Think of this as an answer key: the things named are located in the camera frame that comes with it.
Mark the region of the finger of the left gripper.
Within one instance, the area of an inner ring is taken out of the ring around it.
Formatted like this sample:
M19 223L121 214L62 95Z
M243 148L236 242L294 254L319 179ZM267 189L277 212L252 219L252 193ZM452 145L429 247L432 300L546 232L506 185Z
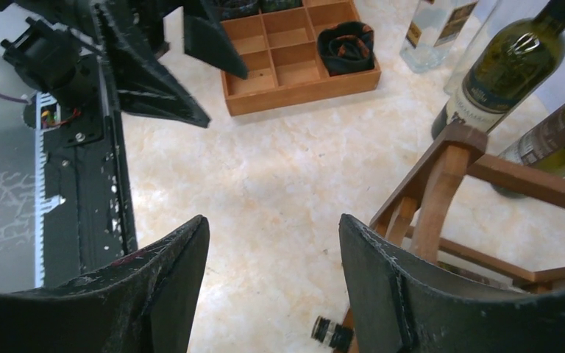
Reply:
M210 117L159 62L125 1L93 1L93 22L111 99L130 115L208 128Z
M187 0L182 3L182 9L184 53L246 79L249 69L221 25L211 2Z

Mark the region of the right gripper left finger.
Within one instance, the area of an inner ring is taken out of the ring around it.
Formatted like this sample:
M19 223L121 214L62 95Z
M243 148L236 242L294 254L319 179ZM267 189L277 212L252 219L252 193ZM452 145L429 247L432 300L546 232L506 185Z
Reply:
M186 352L209 242L197 215L58 287L0 293L0 352Z

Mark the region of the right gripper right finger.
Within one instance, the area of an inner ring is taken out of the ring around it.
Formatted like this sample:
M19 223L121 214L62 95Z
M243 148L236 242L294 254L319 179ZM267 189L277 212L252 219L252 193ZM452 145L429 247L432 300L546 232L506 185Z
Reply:
M565 352L565 288L471 281L343 214L339 240L361 352Z

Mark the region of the dark green wine bottle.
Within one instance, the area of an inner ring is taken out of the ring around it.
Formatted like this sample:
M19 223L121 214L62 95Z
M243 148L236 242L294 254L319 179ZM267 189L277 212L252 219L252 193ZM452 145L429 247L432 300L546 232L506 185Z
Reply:
M514 141L498 157L565 178L565 104Z

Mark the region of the clear square spirit bottle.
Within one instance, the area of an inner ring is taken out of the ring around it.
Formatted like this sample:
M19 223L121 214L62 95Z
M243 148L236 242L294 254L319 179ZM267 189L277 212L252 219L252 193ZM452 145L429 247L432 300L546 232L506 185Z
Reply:
M476 1L420 0L399 51L409 69L420 74L439 66L476 5Z

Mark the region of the dark wine bottle black cap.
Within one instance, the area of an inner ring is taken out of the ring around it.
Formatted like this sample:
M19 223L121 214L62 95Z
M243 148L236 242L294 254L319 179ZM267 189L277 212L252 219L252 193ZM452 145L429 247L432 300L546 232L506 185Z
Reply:
M553 74L565 57L565 1L549 1L534 18L514 21L485 47L431 128L450 124L490 133Z

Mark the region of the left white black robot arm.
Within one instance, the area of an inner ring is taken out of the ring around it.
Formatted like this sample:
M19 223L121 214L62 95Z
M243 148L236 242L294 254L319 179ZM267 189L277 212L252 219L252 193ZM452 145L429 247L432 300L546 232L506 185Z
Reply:
M0 57L63 107L85 109L106 94L118 111L205 128L207 113L159 61L175 10L188 56L247 77L207 1L0 1Z

